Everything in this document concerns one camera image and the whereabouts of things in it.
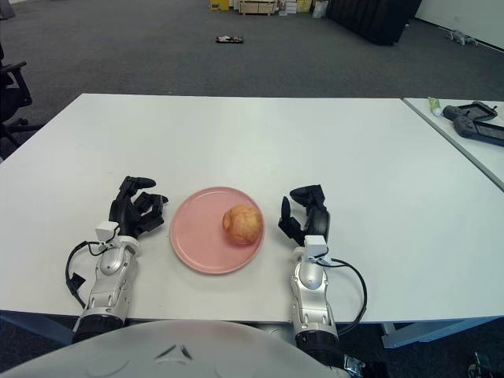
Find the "gray carpet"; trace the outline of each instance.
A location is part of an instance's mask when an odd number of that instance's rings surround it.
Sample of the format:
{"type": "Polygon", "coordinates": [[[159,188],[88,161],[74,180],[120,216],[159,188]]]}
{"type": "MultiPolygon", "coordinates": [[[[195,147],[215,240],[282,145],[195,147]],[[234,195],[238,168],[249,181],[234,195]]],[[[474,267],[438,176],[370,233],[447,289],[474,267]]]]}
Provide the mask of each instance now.
{"type": "MultiPolygon", "coordinates": [[[[504,100],[504,54],[450,43],[444,31],[420,21],[412,21],[397,46],[376,46],[331,20],[313,20],[308,14],[241,17],[211,13],[206,4],[14,4],[17,16],[0,23],[5,63],[28,62],[23,73],[34,99],[17,116],[45,122],[83,92],[504,100]],[[216,35],[241,35],[246,42],[217,45],[216,35]]],[[[385,361],[392,378],[465,377],[475,350],[487,353],[494,367],[504,370],[503,320],[399,350],[383,350],[379,336],[378,326],[362,325],[344,336],[342,345],[365,360],[385,361]]],[[[0,371],[58,347],[3,324],[0,371]]]]}

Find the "white desk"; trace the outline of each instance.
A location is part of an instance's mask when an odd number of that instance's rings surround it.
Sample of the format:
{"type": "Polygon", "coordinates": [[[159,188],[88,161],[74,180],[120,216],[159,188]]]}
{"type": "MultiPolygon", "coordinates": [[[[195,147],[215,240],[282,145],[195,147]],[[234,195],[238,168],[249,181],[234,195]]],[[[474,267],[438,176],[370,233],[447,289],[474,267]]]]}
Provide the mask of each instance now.
{"type": "MultiPolygon", "coordinates": [[[[314,183],[331,255],[368,284],[363,321],[504,315],[504,195],[402,101],[111,94],[81,95],[0,165],[0,309],[81,313],[66,259],[126,175],[169,197],[165,225],[140,239],[131,318],[289,321],[295,244],[276,223],[282,196],[314,183]],[[266,222],[257,257],[224,276],[189,269],[169,242],[181,202],[215,185],[248,193],[266,222]]],[[[94,266],[84,252],[73,263],[83,298],[94,266]]],[[[334,270],[328,299],[351,321],[359,282],[334,270]]]]}
{"type": "MultiPolygon", "coordinates": [[[[479,169],[481,169],[490,180],[494,181],[497,186],[504,190],[504,148],[488,143],[478,142],[477,140],[462,138],[454,129],[452,121],[443,116],[436,117],[431,113],[426,98],[405,98],[405,103],[411,109],[424,118],[433,128],[435,128],[442,136],[444,136],[451,144],[462,152],[470,161],[472,161],[479,169]]],[[[439,100],[441,109],[447,105],[460,106],[473,102],[473,100],[439,100]]],[[[493,106],[502,106],[504,102],[485,101],[485,104],[493,106]]],[[[504,126],[504,108],[501,114],[493,120],[489,120],[490,124],[504,126]]]]}

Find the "black cabinet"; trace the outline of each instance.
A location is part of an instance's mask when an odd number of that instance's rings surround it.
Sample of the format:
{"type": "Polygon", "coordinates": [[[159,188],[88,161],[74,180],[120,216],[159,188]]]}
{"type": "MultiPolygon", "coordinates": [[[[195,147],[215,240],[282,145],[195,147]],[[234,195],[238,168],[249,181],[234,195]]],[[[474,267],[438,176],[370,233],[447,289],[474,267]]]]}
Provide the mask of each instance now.
{"type": "Polygon", "coordinates": [[[421,0],[332,0],[328,17],[379,44],[398,42],[421,0]]]}

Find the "game controller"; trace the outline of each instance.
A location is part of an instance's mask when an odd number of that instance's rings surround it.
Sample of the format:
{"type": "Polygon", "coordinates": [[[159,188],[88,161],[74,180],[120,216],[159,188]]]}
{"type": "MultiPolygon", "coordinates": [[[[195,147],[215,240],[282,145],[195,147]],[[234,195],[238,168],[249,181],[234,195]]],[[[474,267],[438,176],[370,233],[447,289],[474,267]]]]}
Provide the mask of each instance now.
{"type": "Polygon", "coordinates": [[[504,128],[496,124],[486,124],[466,116],[454,119],[455,131],[464,138],[504,146],[504,128]]]}
{"type": "Polygon", "coordinates": [[[481,101],[475,101],[472,104],[463,106],[448,105],[443,109],[443,115],[449,120],[454,120],[457,117],[463,116],[471,120],[484,121],[497,117],[496,108],[497,106],[492,109],[481,101]]]}
{"type": "Polygon", "coordinates": [[[454,119],[455,131],[466,138],[473,136],[476,133],[476,127],[472,119],[466,116],[459,116],[454,119]]]}

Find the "office chair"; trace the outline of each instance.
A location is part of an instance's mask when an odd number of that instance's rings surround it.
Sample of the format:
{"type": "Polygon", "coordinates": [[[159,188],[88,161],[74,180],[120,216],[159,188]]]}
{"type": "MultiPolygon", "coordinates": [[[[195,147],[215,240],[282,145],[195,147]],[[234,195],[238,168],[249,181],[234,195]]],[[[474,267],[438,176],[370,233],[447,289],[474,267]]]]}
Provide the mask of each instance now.
{"type": "Polygon", "coordinates": [[[22,61],[15,65],[3,65],[3,58],[4,53],[2,44],[0,43],[0,139],[5,136],[16,148],[18,148],[21,143],[14,138],[13,133],[34,132],[42,128],[43,125],[27,126],[28,121],[24,118],[18,118],[14,122],[4,124],[4,121],[12,117],[19,108],[30,105],[32,103],[32,97],[21,75],[21,67],[25,66],[26,62],[22,61]],[[16,80],[17,87],[11,87],[14,85],[10,76],[11,74],[16,80]]]}

